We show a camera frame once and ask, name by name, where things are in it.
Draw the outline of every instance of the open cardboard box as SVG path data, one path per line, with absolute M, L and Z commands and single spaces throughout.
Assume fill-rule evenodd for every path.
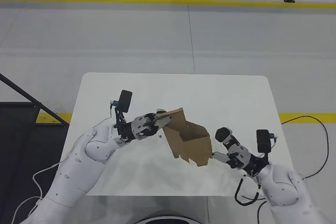
M 197 166 L 205 166 L 212 155 L 211 138 L 205 127 L 185 120 L 183 108 L 158 114 L 158 118 L 171 116 L 172 121 L 163 127 L 173 156 L 179 156 Z

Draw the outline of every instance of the black stand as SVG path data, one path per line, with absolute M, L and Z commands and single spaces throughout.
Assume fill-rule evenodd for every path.
M 3 83 L 7 84 L 9 87 L 11 87 L 13 90 L 16 92 L 20 93 L 23 97 L 27 98 L 30 100 L 32 103 L 34 103 L 37 107 L 40 109 L 43 109 L 46 111 L 48 114 L 56 118 L 59 122 L 61 122 L 65 127 L 69 126 L 67 122 L 65 122 L 62 118 L 60 118 L 57 114 L 55 114 L 52 110 L 48 109 L 45 105 L 42 103 L 38 102 L 37 99 L 33 98 L 30 94 L 25 92 L 22 88 L 18 87 L 15 83 L 11 82 L 8 78 L 6 78 L 3 74 L 0 73 L 0 81 Z

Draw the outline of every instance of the white tabletop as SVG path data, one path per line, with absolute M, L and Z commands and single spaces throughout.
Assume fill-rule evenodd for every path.
M 218 128 L 229 127 L 240 143 L 256 155 L 256 130 L 268 129 L 279 135 L 269 159 L 292 168 L 269 82 L 263 76 L 87 73 L 81 82 L 62 157 L 86 129 L 109 117 L 109 102 L 117 100 L 121 90 L 133 92 L 125 115 L 127 121 L 156 109 L 182 107 L 188 121 L 204 126 L 210 133 L 213 151 L 226 152 L 214 135 Z M 241 174 L 216 160 L 196 167 L 193 161 L 189 164 L 173 158 L 160 130 L 153 137 L 117 150 L 88 195 L 233 196 Z M 241 193 L 255 192 L 256 185 L 245 181 Z

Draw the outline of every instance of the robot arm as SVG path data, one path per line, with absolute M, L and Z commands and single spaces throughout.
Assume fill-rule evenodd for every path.
M 117 149 L 134 139 L 143 140 L 156 134 L 171 121 L 169 116 L 158 120 L 156 114 L 150 113 L 126 123 L 118 103 L 111 103 L 111 107 L 116 106 L 117 123 L 110 125 L 104 120 L 79 138 L 59 167 L 48 193 L 23 224 L 64 223 L 66 214 L 97 183 Z
M 223 143 L 228 153 L 215 152 L 213 158 L 233 169 L 246 171 L 261 186 L 277 224 L 331 223 L 313 204 L 299 174 L 283 166 L 270 164 L 267 154 L 263 158 L 255 157 L 228 128 L 219 129 L 216 140 Z

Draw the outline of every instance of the yellow floor line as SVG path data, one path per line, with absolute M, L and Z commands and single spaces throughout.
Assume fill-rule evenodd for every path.
M 249 2 L 249 1 L 229 1 L 229 0 L 225 1 L 224 0 L 0 0 L 0 2 L 196 4 L 205 6 L 336 9 L 336 3 L 312 3 L 312 2 L 285 3 L 282 0 L 280 2 Z
M 70 123 L 72 113 L 58 113 L 57 115 L 59 115 L 62 119 Z M 281 123 L 287 120 L 290 120 L 292 118 L 296 118 L 298 116 L 303 116 L 303 115 L 314 116 L 318 118 L 319 120 L 321 120 L 323 123 L 335 123 L 336 124 L 336 113 L 306 113 L 306 114 L 304 113 L 279 113 Z M 59 123 L 59 121 L 57 121 L 56 119 L 54 119 L 52 116 L 50 116 L 47 113 L 39 114 L 36 122 L 37 123 L 49 123 L 49 124 Z M 301 119 L 294 120 L 290 123 L 309 124 L 309 123 L 318 123 L 318 122 L 311 118 L 301 118 Z

